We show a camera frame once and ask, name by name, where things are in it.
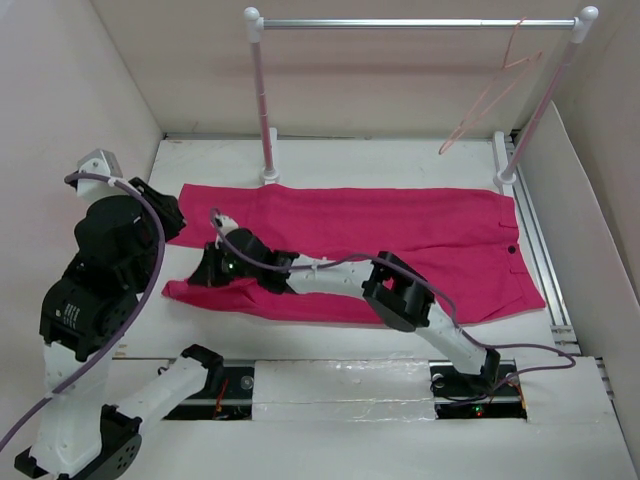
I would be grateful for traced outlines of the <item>pink trousers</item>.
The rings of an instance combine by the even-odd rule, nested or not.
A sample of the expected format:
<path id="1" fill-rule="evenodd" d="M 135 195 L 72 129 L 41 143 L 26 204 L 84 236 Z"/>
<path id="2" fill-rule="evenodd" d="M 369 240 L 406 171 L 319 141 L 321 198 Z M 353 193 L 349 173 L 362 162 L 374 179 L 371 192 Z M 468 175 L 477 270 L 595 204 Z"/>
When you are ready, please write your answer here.
<path id="1" fill-rule="evenodd" d="M 442 291 L 441 305 L 473 325 L 541 309 L 519 247 L 512 198 L 482 189 L 256 189 L 185 185 L 180 247 L 202 249 L 213 209 L 267 247 L 314 258 L 388 251 Z"/>

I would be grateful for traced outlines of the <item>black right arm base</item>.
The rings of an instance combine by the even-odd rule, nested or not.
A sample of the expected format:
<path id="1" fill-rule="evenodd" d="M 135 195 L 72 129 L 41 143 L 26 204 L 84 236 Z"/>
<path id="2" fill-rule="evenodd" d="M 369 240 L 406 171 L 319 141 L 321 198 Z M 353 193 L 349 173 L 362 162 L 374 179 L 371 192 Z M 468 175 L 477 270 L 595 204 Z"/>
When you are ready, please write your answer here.
<path id="1" fill-rule="evenodd" d="M 518 379 L 502 384 L 490 393 L 482 393 L 450 362 L 430 362 L 429 368 L 437 420 L 527 419 L 526 402 Z"/>

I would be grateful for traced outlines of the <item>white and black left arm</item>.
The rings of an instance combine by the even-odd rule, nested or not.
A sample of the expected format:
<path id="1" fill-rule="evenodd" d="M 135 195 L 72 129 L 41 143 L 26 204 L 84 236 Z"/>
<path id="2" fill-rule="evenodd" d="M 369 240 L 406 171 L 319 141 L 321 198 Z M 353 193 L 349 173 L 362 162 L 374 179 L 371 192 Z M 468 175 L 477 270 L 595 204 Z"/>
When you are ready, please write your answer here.
<path id="1" fill-rule="evenodd" d="M 14 466 L 31 479 L 116 479 L 134 462 L 144 435 L 182 401 L 220 390 L 223 359 L 191 345 L 138 392 L 106 402 L 112 356 L 149 300 L 166 243 L 185 220 L 176 198 L 138 178 L 78 172 L 67 183 L 97 183 L 107 193 L 76 225 L 77 253 L 44 297 L 39 332 L 47 393 L 32 408 L 41 418 L 37 439 Z"/>

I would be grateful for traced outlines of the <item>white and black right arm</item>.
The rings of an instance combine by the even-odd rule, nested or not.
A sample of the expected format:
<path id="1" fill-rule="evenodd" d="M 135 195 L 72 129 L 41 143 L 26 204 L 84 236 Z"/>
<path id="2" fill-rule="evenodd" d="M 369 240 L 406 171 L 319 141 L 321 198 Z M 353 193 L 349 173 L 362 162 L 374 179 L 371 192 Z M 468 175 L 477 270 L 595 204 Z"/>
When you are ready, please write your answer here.
<path id="1" fill-rule="evenodd" d="M 365 302 L 386 327 L 414 333 L 443 354 L 471 392 L 488 395 L 498 383 L 498 351 L 472 340 L 443 310 L 426 279 L 390 252 L 321 260 L 272 250 L 250 230 L 237 228 L 206 244 L 187 283 L 221 288 L 240 279 L 254 280 L 272 294 L 328 294 Z"/>

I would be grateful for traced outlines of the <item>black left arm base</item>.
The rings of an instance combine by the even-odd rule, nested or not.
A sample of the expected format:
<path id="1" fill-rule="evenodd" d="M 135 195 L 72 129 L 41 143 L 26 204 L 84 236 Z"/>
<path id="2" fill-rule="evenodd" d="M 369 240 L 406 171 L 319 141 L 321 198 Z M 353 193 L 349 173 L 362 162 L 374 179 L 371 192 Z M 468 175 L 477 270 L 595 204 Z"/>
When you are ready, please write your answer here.
<path id="1" fill-rule="evenodd" d="M 252 419 L 255 385 L 253 365 L 231 365 L 224 370 L 218 390 L 201 391 L 182 401 L 165 420 L 243 421 Z"/>

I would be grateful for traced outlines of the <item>white clothes rack with rail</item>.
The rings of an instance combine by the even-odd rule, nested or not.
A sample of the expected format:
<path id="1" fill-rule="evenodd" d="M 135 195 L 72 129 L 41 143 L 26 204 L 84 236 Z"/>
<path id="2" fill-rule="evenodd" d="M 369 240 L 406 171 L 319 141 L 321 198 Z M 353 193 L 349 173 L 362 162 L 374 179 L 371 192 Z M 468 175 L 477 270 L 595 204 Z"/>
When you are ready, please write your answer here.
<path id="1" fill-rule="evenodd" d="M 444 155 L 438 149 L 500 68 L 522 18 L 399 18 L 372 7 L 342 18 L 279 18 L 254 7 L 242 14 L 250 51 L 261 140 L 259 178 L 280 178 L 278 134 L 340 139 L 429 139 L 440 159 L 470 140 L 494 150 L 492 186 L 506 190 L 577 52 L 599 19 L 594 6 L 571 18 L 527 20 L 511 59 L 537 50 L 534 70 Z"/>

